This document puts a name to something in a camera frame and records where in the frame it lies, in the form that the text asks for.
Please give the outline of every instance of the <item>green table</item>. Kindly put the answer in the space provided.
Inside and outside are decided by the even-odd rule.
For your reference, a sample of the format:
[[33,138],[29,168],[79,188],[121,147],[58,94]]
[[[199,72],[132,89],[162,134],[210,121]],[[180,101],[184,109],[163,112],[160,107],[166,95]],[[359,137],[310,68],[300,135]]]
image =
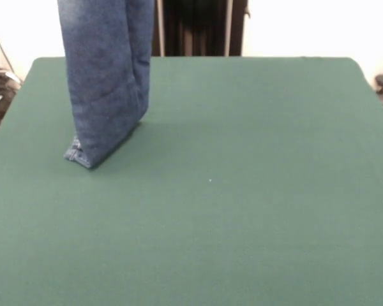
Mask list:
[[0,129],[0,306],[383,305],[383,107],[349,59],[154,59],[95,171],[64,61]]

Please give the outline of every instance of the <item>denim fabric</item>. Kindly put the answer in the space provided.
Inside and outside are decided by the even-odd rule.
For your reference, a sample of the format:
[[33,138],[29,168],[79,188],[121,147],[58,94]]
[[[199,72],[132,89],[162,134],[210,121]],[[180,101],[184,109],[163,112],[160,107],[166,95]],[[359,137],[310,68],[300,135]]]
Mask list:
[[154,0],[58,0],[58,7],[76,129],[65,158],[92,168],[147,111]]

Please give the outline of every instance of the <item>folded jeans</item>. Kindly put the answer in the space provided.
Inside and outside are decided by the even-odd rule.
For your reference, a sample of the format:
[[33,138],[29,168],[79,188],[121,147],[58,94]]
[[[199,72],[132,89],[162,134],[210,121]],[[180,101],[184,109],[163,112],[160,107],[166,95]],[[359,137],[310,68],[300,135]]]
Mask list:
[[64,157],[93,168],[148,109],[154,0],[58,0],[58,7],[75,124]]

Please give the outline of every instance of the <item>wire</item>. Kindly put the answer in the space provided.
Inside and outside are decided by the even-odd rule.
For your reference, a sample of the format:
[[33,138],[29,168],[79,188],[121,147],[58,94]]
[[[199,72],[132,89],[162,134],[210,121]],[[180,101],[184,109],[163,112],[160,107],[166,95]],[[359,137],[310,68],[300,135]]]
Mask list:
[[23,81],[12,71],[0,69],[0,74],[6,75],[8,78],[11,78],[13,81],[15,81],[16,83],[20,85],[23,84]]
[[8,66],[10,67],[11,72],[14,73],[13,66],[11,65],[11,62],[9,61],[9,59],[8,59],[8,57],[7,57],[7,55],[6,55],[6,52],[4,52],[4,48],[3,48],[3,46],[1,45],[1,42],[0,42],[0,51],[1,51],[2,55],[4,56],[4,59],[6,60]]

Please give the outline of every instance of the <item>black cable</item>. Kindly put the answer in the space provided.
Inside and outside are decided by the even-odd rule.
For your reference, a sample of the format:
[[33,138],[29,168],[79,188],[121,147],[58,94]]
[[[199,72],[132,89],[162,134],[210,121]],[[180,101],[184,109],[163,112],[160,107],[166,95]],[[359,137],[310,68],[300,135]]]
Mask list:
[[1,45],[1,42],[0,42],[0,51],[1,51],[2,55],[4,56],[4,59],[6,60],[8,67],[10,68],[11,72],[14,73],[13,66],[11,65],[11,62],[8,60],[8,57],[6,55],[6,52],[4,52],[4,49],[3,49],[3,46]]

